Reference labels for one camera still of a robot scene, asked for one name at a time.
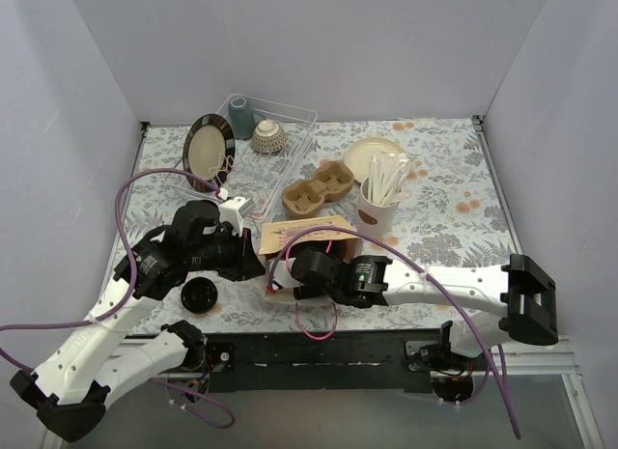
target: patterned table surface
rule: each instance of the patterned table surface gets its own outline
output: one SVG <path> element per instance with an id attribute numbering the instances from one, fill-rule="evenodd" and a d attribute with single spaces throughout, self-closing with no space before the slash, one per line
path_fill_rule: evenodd
<path id="1" fill-rule="evenodd" d="M 173 167 L 187 132 L 188 126 L 150 127 L 138 168 Z M 481 267 L 508 261 L 515 245 L 482 144 L 469 119 L 317 123 L 309 152 L 290 181 L 312 177 L 322 161 L 343 158 L 346 149 L 364 137 L 394 140 L 404 147 L 412 164 L 406 183 L 410 197 L 400 205 L 392 231 L 383 241 L 422 264 Z M 328 204 L 320 215 L 338 213 L 353 222 L 357 197 L 358 185 L 339 202 Z M 161 176 L 138 181 L 126 209 L 125 225 L 131 243 L 147 230 L 170 222 L 185 201 Z M 269 220 L 289 220 L 280 199 L 276 203 Z M 260 246 L 257 238 L 254 246 Z M 364 243 L 363 253 L 383 251 Z M 124 248 L 118 243 L 114 265 L 123 255 Z M 294 307 L 271 304 L 260 297 L 258 290 L 264 281 L 232 283 L 211 272 L 206 276 L 219 290 L 218 303 L 210 312 L 196 316 L 186 311 L 180 289 L 174 289 L 135 326 L 133 334 L 156 334 L 164 323 L 181 319 L 207 333 L 297 331 Z M 458 317 L 450 307 L 425 304 L 337 309 L 341 330 L 428 328 Z M 303 307 L 300 315 L 309 329 L 328 330 L 333 320 L 331 307 Z"/>

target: small plate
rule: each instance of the small plate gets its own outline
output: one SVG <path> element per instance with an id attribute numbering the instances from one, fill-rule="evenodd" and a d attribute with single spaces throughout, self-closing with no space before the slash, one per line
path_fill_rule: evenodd
<path id="1" fill-rule="evenodd" d="M 371 153 L 392 153 L 400 154 L 406 151 L 398 143 L 380 137 L 361 138 L 354 142 L 346 151 L 344 164 L 346 164 L 354 174 L 354 180 L 363 183 L 369 176 L 369 160 Z"/>
<path id="2" fill-rule="evenodd" d="M 205 181 L 222 185 L 234 165 L 236 142 L 228 122 L 218 114 L 198 119 L 184 140 L 183 168 Z M 205 185 L 186 178 L 193 188 L 210 192 Z"/>

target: black cap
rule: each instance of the black cap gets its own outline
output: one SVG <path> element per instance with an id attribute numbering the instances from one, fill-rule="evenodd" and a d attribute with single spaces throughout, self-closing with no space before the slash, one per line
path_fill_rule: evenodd
<path id="1" fill-rule="evenodd" d="M 193 278 L 186 282 L 181 292 L 183 306 L 193 314 L 205 314 L 216 304 L 217 290 L 205 277 Z"/>

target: cylindrical cup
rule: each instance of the cylindrical cup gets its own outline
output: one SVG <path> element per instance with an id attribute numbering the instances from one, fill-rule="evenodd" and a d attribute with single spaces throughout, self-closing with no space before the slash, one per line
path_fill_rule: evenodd
<path id="1" fill-rule="evenodd" d="M 356 229 L 370 237 L 381 237 L 390 231 L 399 207 L 399 202 L 389 206 L 376 206 L 367 200 L 369 179 L 365 179 L 358 194 L 358 209 L 356 211 Z"/>
<path id="2" fill-rule="evenodd" d="M 249 100 L 243 97 L 233 98 L 228 106 L 228 114 L 234 137 L 251 138 L 255 129 L 255 119 L 253 118 L 253 106 Z"/>

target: cardboard box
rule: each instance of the cardboard box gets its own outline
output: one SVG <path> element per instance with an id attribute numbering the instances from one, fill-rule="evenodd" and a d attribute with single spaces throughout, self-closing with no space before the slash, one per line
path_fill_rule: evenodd
<path id="1" fill-rule="evenodd" d="M 343 229 L 356 230 L 342 215 L 330 215 L 327 217 L 315 217 L 312 219 L 290 220 L 286 222 L 272 222 L 264 224 L 262 226 L 262 242 L 260 244 L 259 255 L 265 257 L 267 260 L 267 275 L 270 272 L 270 264 L 272 263 L 272 260 L 291 238 L 298 235 L 303 230 L 324 225 L 332 225 Z M 342 251 L 340 253 L 340 256 L 342 256 L 344 260 L 353 258 L 361 244 L 360 238 L 336 231 L 314 232 L 298 239 L 295 244 L 304 241 L 331 240 L 345 242 L 345 244 L 342 245 Z M 312 306 L 329 305 L 332 302 L 328 296 L 320 296 L 296 301 L 294 298 L 294 287 L 297 287 L 300 284 L 294 280 L 292 276 L 290 276 L 290 273 L 286 269 L 284 259 L 282 259 L 277 265 L 274 279 L 277 284 L 283 288 L 277 290 L 275 293 L 271 293 L 267 290 L 265 282 L 264 289 L 260 290 L 260 292 L 263 300 L 267 302 L 281 304 L 294 304 L 298 302 L 298 304 L 301 305 Z"/>

